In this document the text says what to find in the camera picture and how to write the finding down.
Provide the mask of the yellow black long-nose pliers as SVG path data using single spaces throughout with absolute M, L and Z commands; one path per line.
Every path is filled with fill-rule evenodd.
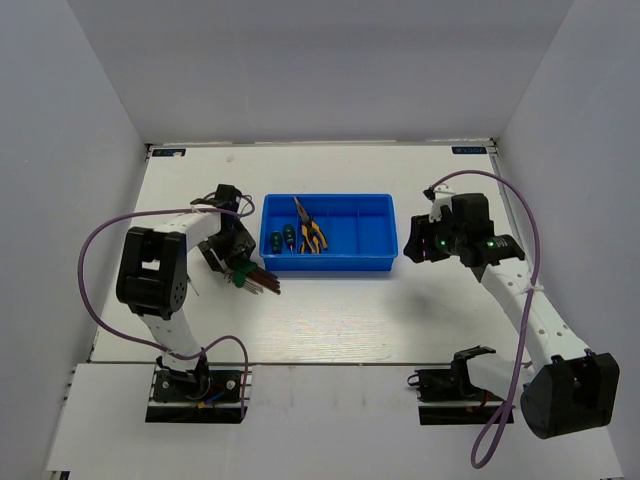
M 297 197 L 293 197 L 293 199 L 296 204 L 297 213 L 301 222 L 301 233 L 302 233 L 301 243 L 303 240 L 309 240 L 309 241 L 316 240 L 321 244 L 322 252 L 327 250 L 329 248 L 329 245 L 324 232 L 322 231 L 320 226 L 315 222 L 312 216 L 308 214 L 308 212 L 303 207 L 300 200 Z

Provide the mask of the green hex key set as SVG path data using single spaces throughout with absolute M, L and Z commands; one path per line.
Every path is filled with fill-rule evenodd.
M 258 295 L 269 291 L 276 295 L 281 294 L 281 285 L 278 277 L 252 261 L 239 262 L 233 268 L 225 272 L 228 283 L 238 289 L 244 289 L 251 294 Z

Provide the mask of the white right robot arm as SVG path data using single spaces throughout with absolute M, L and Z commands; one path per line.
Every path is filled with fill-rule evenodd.
M 415 263 L 458 258 L 526 334 L 529 359 L 514 398 L 532 432 L 547 439 L 608 425 L 620 375 L 614 357 L 593 352 L 534 288 L 524 251 L 496 234 L 483 194 L 425 194 L 431 210 L 412 217 L 404 253 Z

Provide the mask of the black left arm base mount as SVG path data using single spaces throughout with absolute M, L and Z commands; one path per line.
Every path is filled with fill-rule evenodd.
M 248 412 L 251 372 L 214 368 L 201 392 L 192 393 L 167 370 L 154 371 L 145 422 L 148 424 L 230 424 Z

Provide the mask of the yellow black short pliers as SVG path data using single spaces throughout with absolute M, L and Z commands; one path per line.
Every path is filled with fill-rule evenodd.
M 321 244 L 316 240 L 303 240 L 300 246 L 300 254 L 320 254 L 322 252 Z

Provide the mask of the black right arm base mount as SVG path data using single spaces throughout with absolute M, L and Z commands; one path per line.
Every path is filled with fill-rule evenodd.
M 415 370 L 407 378 L 417 392 L 421 426 L 473 426 L 490 420 L 503 400 L 483 389 L 471 388 L 463 394 L 449 369 Z

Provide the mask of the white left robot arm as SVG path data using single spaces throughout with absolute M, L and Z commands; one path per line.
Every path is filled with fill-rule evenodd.
M 166 349 L 157 363 L 177 378 L 188 398 L 199 399 L 211 387 L 206 355 L 193 337 L 183 304 L 189 276 L 187 256 L 199 251 L 207 265 L 243 287 L 257 269 L 250 255 L 255 242 L 240 220 L 241 191 L 220 184 L 153 227 L 128 230 L 116 283 L 119 302 L 140 317 L 153 339 Z

